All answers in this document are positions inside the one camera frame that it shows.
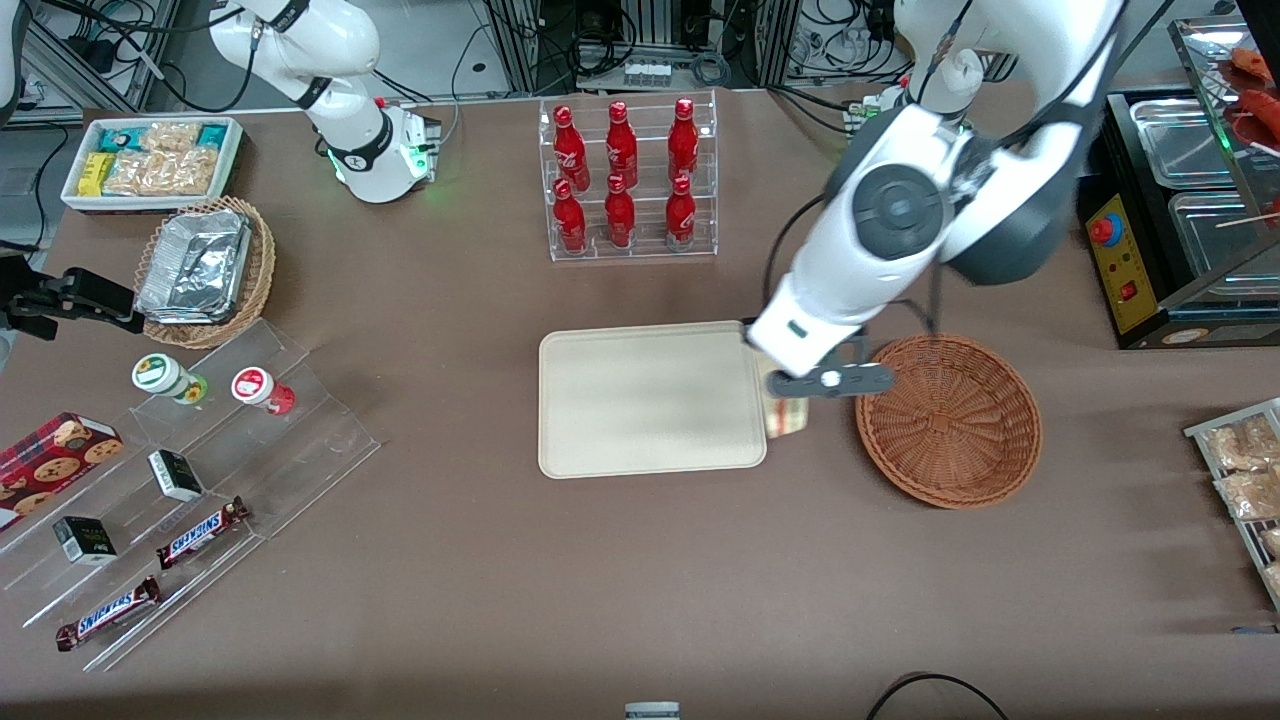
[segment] brown wicker basket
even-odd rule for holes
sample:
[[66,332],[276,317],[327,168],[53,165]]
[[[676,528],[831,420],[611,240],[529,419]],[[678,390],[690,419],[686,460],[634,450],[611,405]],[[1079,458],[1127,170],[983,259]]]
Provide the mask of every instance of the brown wicker basket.
[[858,432],[893,484],[938,507],[975,509],[1027,483],[1039,461],[1041,416],[1007,363],[951,334],[891,342],[876,361],[897,382],[858,398]]
[[[142,332],[151,340],[178,345],[188,350],[207,350],[238,336],[262,314],[266,296],[271,291],[271,273],[275,270],[275,238],[271,237],[271,228],[266,227],[262,215],[252,205],[237,197],[219,197],[183,208],[178,213],[212,213],[216,210],[236,210],[253,223],[248,258],[244,260],[244,279],[237,299],[239,309],[230,320],[221,325],[161,325],[147,320]],[[151,255],[155,252],[159,237],[160,228],[157,227],[156,232],[151,233],[151,242],[142,251],[142,261],[138,263],[137,272],[133,273],[134,292],[142,287],[142,281],[147,275],[147,268],[151,266]]]

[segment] clear tiered display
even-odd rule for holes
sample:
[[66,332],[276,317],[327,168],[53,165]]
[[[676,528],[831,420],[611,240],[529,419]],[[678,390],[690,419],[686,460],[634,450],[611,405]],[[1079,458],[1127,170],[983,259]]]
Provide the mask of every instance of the clear tiered display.
[[[667,173],[667,135],[675,119],[676,100],[694,101],[694,124],[698,127],[698,169],[690,178],[691,196],[698,205],[694,215],[694,241],[689,250],[672,252],[667,247],[667,199],[671,178]],[[620,250],[608,240],[604,199],[608,196],[608,156],[604,138],[609,132],[609,100],[623,100],[639,145],[640,178],[631,188],[636,206],[636,232],[632,246]],[[586,163],[591,184],[577,195],[586,214],[586,252],[570,255],[559,242],[552,205],[556,197],[552,183],[559,177],[556,164],[556,123],[552,110],[567,105],[573,110],[573,124],[586,143]],[[719,249],[717,215],[717,119],[713,92],[639,94],[614,97],[573,96],[543,101],[539,106],[539,155],[543,169],[543,201],[547,206],[547,236],[552,260],[604,260],[632,258],[687,258],[716,255]]]
[[[73,487],[64,498],[47,502],[40,518],[0,536],[6,615],[47,637],[49,662],[84,670],[111,667],[379,448],[305,357],[297,343],[257,320],[191,368],[209,380],[201,402],[183,406],[152,396],[116,418],[113,425],[125,451],[115,464],[81,480],[83,488]],[[293,388],[297,401],[288,414],[269,415],[232,397],[233,375],[251,365]],[[191,462],[205,489],[200,500],[178,502],[161,495],[147,464],[147,456],[161,447]],[[236,496],[252,516],[161,570],[156,550]],[[69,562],[51,528],[64,515],[101,520],[119,556],[96,568]],[[164,597],[157,607],[129,614],[72,652],[55,651],[61,625],[132,591],[147,575],[155,575]]]

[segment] metal tray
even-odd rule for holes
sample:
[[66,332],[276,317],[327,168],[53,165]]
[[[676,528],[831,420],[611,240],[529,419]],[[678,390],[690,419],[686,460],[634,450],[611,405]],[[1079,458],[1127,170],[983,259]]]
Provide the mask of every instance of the metal tray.
[[1129,109],[1156,182],[1170,190],[1230,188],[1231,173],[1199,102],[1147,100]]
[[[1187,260],[1203,275],[1258,241],[1254,223],[1219,228],[1219,223],[1248,217],[1238,192],[1183,192],[1169,201]],[[1275,296],[1280,292],[1280,246],[1263,252],[1226,275],[1212,292],[1221,296]]]

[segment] brown table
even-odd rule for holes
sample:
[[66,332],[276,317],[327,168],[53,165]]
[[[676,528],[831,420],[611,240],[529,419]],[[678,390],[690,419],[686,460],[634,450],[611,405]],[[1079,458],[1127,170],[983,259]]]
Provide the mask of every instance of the brown table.
[[[1019,96],[983,114],[1016,123]],[[938,670],[1014,717],[1276,717],[1280,638],[1229,634],[1274,615],[1180,430],[1280,395],[1280,351],[1116,351],[1079,240],[1030,282],[946,283],[945,328],[1011,361],[1044,418],[1000,507],[904,496],[845,402],[750,470],[541,475],[539,341],[758,313],[768,243],[840,154],[763,92],[719,101],[719,258],[614,268],[547,258],[535,102],[468,105],[439,182],[385,206],[334,182],[303,115],[243,115],[234,190],[279,245],[266,316],[385,446],[110,673],[5,616],[0,715],[860,717]],[[155,222],[68,213],[49,266],[127,281]],[[872,328],[916,332],[899,309]],[[138,402],[127,369],[159,348],[88,322],[23,340],[0,443]]]

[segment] beige tray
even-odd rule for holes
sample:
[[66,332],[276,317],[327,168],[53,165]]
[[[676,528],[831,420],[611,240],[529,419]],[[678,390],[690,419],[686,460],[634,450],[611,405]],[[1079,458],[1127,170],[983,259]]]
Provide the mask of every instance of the beige tray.
[[758,465],[758,384],[737,322],[552,333],[538,464],[554,479]]

